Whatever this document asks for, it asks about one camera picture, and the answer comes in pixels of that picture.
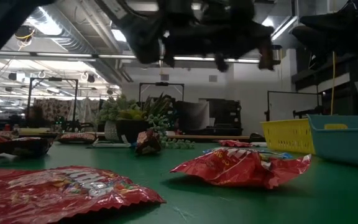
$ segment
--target wooden board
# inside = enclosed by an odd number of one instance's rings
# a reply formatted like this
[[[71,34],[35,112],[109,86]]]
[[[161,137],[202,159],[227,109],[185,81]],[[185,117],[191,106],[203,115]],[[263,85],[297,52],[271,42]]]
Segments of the wooden board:
[[[98,136],[104,136],[104,133],[96,133]],[[175,139],[227,139],[227,140],[248,140],[249,136],[199,136],[199,135],[168,135],[168,138]]]

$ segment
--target green table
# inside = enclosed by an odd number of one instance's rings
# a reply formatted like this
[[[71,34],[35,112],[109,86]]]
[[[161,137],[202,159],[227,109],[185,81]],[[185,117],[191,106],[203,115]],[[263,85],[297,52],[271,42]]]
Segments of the green table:
[[[314,157],[307,173],[275,190],[215,187],[169,173],[211,147],[216,145],[197,144],[195,150],[169,149],[155,157],[135,157],[130,149],[55,144],[43,159],[0,156],[0,168],[79,165],[109,169],[156,190],[167,201],[80,217],[81,221],[90,219],[89,223],[358,223],[358,167]]]

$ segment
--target blue plastic tray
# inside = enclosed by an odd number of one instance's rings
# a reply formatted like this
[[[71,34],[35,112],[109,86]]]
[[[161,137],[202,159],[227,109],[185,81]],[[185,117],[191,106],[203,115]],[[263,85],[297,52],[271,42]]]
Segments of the blue plastic tray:
[[[308,118],[317,156],[358,165],[358,116]]]

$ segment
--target yellow plastic basket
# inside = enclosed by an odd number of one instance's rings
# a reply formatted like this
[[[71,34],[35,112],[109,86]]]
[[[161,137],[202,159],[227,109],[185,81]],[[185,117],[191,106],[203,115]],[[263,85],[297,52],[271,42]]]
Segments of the yellow plastic basket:
[[[270,149],[315,154],[308,119],[262,122],[262,127]]]

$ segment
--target chip bag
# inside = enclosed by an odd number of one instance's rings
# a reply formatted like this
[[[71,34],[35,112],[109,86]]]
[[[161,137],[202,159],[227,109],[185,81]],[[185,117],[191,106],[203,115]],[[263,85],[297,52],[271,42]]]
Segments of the chip bag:
[[[41,157],[48,153],[53,141],[44,138],[17,138],[10,140],[0,136],[0,154],[21,157]]]
[[[218,141],[222,146],[228,147],[252,147],[253,145],[248,142],[240,142],[235,140],[219,140]]]
[[[0,223],[53,223],[101,208],[165,201],[110,170],[82,166],[0,169]]]
[[[96,135],[91,133],[65,133],[57,137],[57,141],[63,144],[92,144],[96,140]]]
[[[311,155],[284,160],[253,150],[222,148],[180,164],[171,172],[203,178],[213,185],[272,189],[306,172]]]

